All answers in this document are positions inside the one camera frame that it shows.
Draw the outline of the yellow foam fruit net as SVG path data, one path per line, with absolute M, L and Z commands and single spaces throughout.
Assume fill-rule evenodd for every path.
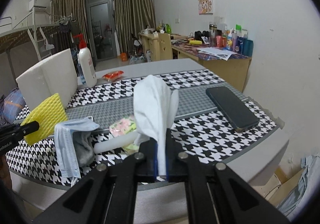
M 39 129 L 24 136 L 29 146 L 41 141 L 54 133 L 56 124 L 67 121 L 68 117 L 58 93 L 45 99 L 34 108 L 22 121 L 21 126 L 33 121 L 39 123 Z

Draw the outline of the white tissue paper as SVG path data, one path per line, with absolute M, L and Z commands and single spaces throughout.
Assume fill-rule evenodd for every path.
M 135 145 L 157 141 L 159 176 L 165 176 L 165 141 L 167 128 L 172 128 L 179 104 L 179 92 L 171 90 L 161 78 L 148 75 L 138 82 L 133 91 L 133 111 L 138 137 Z

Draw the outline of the blue face mask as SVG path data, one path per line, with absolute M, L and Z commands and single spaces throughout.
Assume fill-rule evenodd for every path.
M 100 127 L 88 117 L 72 119 L 58 123 L 54 127 L 54 144 L 57 162 L 62 177 L 79 179 L 81 177 L 80 166 L 76 158 L 73 144 L 73 133 L 92 132 Z

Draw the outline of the houndstooth table mat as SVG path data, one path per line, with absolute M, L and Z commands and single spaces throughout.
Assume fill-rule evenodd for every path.
M 143 136 L 157 143 L 164 162 L 165 132 L 204 164 L 221 162 L 253 147 L 278 125 L 252 101 L 243 101 L 258 123 L 236 131 L 206 96 L 223 81 L 208 70 L 149 75 L 78 91 L 67 106 L 58 93 L 20 113 L 40 129 L 7 153 L 9 168 L 32 179 L 70 186 L 95 166 L 121 163 Z

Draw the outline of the black smartphone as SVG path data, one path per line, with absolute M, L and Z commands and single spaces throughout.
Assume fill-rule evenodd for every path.
M 259 124 L 254 113 L 227 87 L 207 88 L 206 95 L 236 132 L 243 132 Z

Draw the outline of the red snack packet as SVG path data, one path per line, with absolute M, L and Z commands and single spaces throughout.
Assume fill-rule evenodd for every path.
M 123 76 L 124 72 L 123 71 L 113 71 L 105 74 L 102 79 L 107 81 L 107 82 L 114 82 L 118 79 L 120 79 Z

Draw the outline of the metal bunk bed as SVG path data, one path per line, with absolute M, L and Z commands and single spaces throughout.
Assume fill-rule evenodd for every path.
M 52 55 L 71 48 L 72 15 L 49 15 L 48 24 L 36 21 L 37 8 L 33 8 L 17 25 L 11 17 L 1 18 L 1 94 L 17 87 L 16 78 L 27 69 Z

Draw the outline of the wooden smiley chair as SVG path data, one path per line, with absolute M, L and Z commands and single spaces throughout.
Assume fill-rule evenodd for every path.
M 159 41 L 159 52 L 161 60 L 172 60 L 172 46 L 171 46 L 171 38 L 167 33 L 160 33 L 158 35 Z

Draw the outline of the wooden desk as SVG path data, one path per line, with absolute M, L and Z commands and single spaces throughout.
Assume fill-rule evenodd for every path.
M 139 35 L 142 41 L 143 52 L 151 52 L 152 61 L 177 59 L 192 59 L 198 64 L 214 72 L 237 90 L 243 92 L 246 85 L 247 74 L 251 64 L 251 58 L 233 54 L 227 61 L 215 56 L 202 54 L 197 51 L 198 46 L 189 43 L 176 43 L 171 45 L 171 56 L 165 54 L 166 49 L 161 49 L 160 39 L 153 34 Z

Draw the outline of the white papers on desk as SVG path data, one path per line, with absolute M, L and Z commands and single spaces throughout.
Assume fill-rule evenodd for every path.
M 197 50 L 198 50 L 198 53 L 212 55 L 218 59 L 225 60 L 225 61 L 228 61 L 232 55 L 235 55 L 235 52 L 233 51 L 214 48 L 214 47 L 197 48 Z

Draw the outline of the white air conditioner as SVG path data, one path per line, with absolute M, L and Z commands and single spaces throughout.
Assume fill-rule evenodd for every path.
M 29 12 L 31 11 L 46 11 L 47 10 L 47 4 L 42 2 L 42 1 L 38 1 L 38 0 L 31 0 L 29 2 Z

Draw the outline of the brown curtain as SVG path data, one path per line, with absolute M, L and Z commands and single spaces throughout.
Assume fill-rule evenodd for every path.
M 79 22 L 80 32 L 84 35 L 86 43 L 89 43 L 88 24 L 85 0 L 51 0 L 52 20 L 58 16 L 70 16 Z
M 114 14 L 121 53 L 129 53 L 131 35 L 156 26 L 153 0 L 114 0 Z

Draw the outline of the blue canister on desk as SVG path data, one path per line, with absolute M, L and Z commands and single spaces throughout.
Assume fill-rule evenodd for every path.
M 254 43 L 252 40 L 244 38 L 242 54 L 251 58 L 253 55 L 253 46 L 254 46 Z

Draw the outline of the glass balcony door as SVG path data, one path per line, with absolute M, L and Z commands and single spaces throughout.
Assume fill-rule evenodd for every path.
M 86 11 L 95 60 L 116 58 L 114 0 L 86 0 Z

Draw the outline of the anime girl wall picture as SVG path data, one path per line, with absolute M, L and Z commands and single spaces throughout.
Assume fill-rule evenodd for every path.
M 199 15 L 213 14 L 213 0 L 198 0 Z

